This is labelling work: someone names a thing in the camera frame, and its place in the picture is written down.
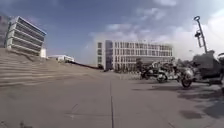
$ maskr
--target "stone steps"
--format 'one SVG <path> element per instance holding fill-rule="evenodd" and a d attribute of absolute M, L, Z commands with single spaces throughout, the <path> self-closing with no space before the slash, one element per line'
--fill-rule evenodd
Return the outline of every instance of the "stone steps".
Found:
<path fill-rule="evenodd" d="M 84 80 L 92 78 L 96 70 L 57 61 L 26 57 L 0 48 L 0 87 L 34 85 L 55 79 L 73 77 Z"/>

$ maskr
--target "lamp post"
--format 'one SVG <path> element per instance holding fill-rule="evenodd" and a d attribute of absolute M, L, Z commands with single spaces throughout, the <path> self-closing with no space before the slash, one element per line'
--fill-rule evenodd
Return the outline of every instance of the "lamp post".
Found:
<path fill-rule="evenodd" d="M 207 53 L 208 50 L 207 50 L 207 45 L 206 45 L 206 41 L 205 41 L 205 36 L 204 36 L 203 30 L 201 27 L 201 23 L 200 23 L 200 16 L 194 17 L 194 20 L 198 23 L 198 27 L 199 27 L 199 30 L 196 31 L 195 37 L 198 39 L 199 47 L 200 48 L 204 47 L 205 53 Z"/>

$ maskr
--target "concrete pavement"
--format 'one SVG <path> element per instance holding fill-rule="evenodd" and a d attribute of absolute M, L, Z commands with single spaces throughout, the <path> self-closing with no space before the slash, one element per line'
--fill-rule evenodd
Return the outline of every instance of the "concrete pavement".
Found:
<path fill-rule="evenodd" d="M 215 86 L 183 90 L 176 82 L 120 78 L 102 73 L 2 87 L 0 120 L 34 128 L 112 128 L 112 122 L 114 128 L 224 127 L 224 102 Z"/>

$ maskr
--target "white building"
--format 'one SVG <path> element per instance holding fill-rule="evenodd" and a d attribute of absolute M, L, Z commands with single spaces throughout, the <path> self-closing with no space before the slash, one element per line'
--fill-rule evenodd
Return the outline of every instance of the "white building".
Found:
<path fill-rule="evenodd" d="M 40 56 L 46 33 L 21 17 L 10 21 L 6 47 L 29 55 Z"/>
<path fill-rule="evenodd" d="M 52 55 L 52 56 L 49 56 L 48 58 L 56 59 L 57 61 L 71 61 L 71 62 L 75 62 L 75 59 L 73 57 L 66 56 L 66 55 Z"/>
<path fill-rule="evenodd" d="M 106 40 L 96 44 L 96 62 L 104 69 L 134 69 L 136 59 L 143 62 L 169 62 L 173 48 L 169 44 L 150 44 L 139 42 L 118 42 Z"/>
<path fill-rule="evenodd" d="M 41 58 L 47 58 L 47 50 L 46 50 L 46 48 L 41 48 L 41 50 L 40 50 L 40 57 Z"/>
<path fill-rule="evenodd" d="M 0 47 L 5 47 L 10 17 L 0 12 Z"/>

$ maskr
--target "pavement line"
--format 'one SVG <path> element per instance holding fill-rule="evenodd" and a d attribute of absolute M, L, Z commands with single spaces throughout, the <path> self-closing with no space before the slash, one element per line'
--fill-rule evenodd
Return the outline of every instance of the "pavement line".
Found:
<path fill-rule="evenodd" d="M 112 84 L 110 80 L 110 105 L 111 105 L 111 125 L 114 128 L 114 105 L 113 105 L 113 95 L 112 95 Z"/>

